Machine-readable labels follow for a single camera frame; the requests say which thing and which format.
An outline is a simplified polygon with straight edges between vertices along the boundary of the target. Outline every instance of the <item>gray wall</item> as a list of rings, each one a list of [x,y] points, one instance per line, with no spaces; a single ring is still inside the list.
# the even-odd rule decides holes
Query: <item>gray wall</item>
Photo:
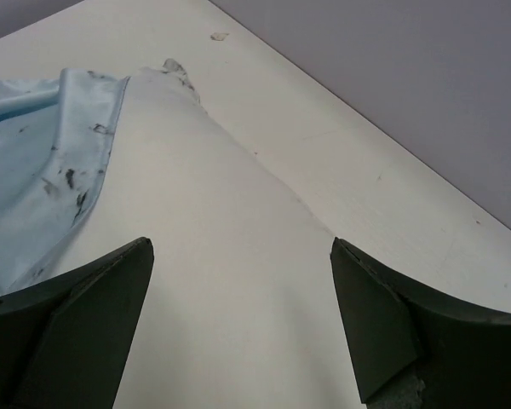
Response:
[[[511,0],[213,0],[511,228]]]
[[[0,0],[0,37],[82,0]]]

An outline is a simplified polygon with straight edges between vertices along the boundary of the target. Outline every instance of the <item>blue cloth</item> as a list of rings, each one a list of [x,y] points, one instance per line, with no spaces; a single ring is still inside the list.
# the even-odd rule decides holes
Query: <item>blue cloth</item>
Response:
[[[45,279],[94,206],[127,81],[0,80],[0,295]]]

